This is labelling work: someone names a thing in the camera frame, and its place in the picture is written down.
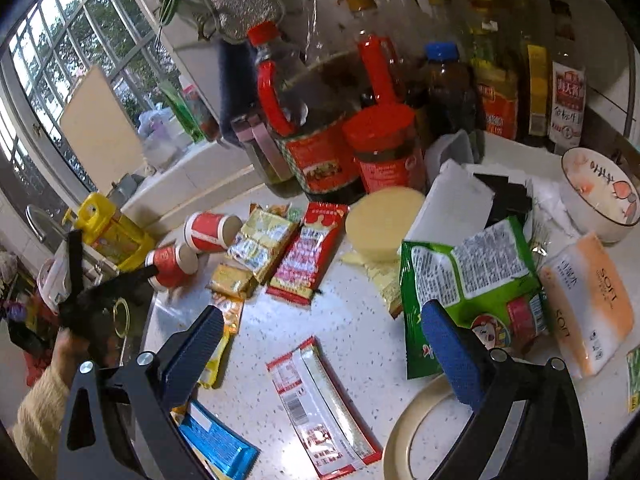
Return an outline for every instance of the screw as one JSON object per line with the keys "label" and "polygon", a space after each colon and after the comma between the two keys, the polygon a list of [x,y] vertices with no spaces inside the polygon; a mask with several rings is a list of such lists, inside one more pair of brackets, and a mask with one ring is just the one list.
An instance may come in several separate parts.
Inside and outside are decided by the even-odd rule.
{"label": "screw", "polygon": [[561,372],[562,370],[564,370],[564,361],[562,361],[562,359],[559,359],[558,357],[554,357],[553,359],[551,359],[551,367],[554,370],[558,370],[559,372]]}
{"label": "screw", "polygon": [[503,363],[507,360],[507,352],[502,350],[501,348],[494,348],[489,352],[491,359],[497,363]]}
{"label": "screw", "polygon": [[154,360],[153,352],[142,352],[142,354],[140,354],[136,359],[136,362],[140,366],[145,366],[145,365],[148,365],[153,360]]}
{"label": "screw", "polygon": [[94,364],[91,361],[85,361],[80,365],[81,374],[87,374],[93,369],[94,369]]}

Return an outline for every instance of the cutting board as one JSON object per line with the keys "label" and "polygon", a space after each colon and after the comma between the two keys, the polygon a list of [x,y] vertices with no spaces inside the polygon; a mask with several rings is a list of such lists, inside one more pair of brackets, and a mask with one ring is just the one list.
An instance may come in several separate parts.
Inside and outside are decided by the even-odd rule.
{"label": "cutting board", "polygon": [[120,100],[98,66],[82,78],[60,117],[76,157],[101,193],[143,163],[142,144]]}

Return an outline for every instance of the blue gripper pad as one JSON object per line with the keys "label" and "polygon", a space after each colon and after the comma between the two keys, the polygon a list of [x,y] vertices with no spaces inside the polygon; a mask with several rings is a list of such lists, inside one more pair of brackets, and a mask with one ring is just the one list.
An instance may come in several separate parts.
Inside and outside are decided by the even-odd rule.
{"label": "blue gripper pad", "polygon": [[476,412],[484,398],[481,364],[476,357],[486,355],[484,345],[471,330],[456,326],[438,300],[425,303],[420,318],[422,333],[456,397]]}
{"label": "blue gripper pad", "polygon": [[220,309],[208,306],[186,332],[173,334],[158,352],[167,360],[161,370],[160,405],[169,411],[189,400],[193,387],[222,339],[225,319]]}

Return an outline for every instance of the red handle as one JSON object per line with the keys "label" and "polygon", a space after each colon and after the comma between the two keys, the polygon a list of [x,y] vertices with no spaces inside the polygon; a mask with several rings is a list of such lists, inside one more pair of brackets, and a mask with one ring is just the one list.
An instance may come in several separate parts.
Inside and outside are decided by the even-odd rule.
{"label": "red handle", "polygon": [[274,88],[276,64],[273,61],[264,61],[258,67],[258,97],[271,127],[281,136],[287,137],[296,131],[280,108],[278,96]]}
{"label": "red handle", "polygon": [[389,44],[390,41],[386,38],[379,38],[373,34],[358,43],[360,58],[367,70],[367,75],[369,75],[369,81],[378,104],[400,102],[390,72],[390,64],[394,60],[390,59],[393,54],[388,52]]}

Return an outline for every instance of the blue bottle cap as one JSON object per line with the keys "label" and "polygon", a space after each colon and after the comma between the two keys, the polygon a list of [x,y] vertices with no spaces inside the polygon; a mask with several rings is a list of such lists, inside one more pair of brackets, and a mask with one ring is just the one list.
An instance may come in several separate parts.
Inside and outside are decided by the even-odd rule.
{"label": "blue bottle cap", "polygon": [[424,53],[429,60],[457,61],[460,59],[458,46],[452,41],[427,43]]}

